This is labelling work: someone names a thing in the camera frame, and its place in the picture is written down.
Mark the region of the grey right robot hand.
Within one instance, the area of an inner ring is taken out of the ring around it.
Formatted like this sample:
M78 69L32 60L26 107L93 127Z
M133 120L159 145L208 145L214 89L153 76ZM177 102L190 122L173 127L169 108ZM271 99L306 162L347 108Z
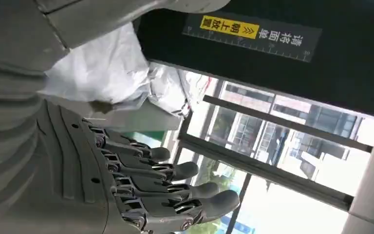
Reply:
M156 171L99 148L104 131L42 98L70 50L155 9L207 13L225 0L0 0L0 234L168 234L236 209L236 192L173 192Z

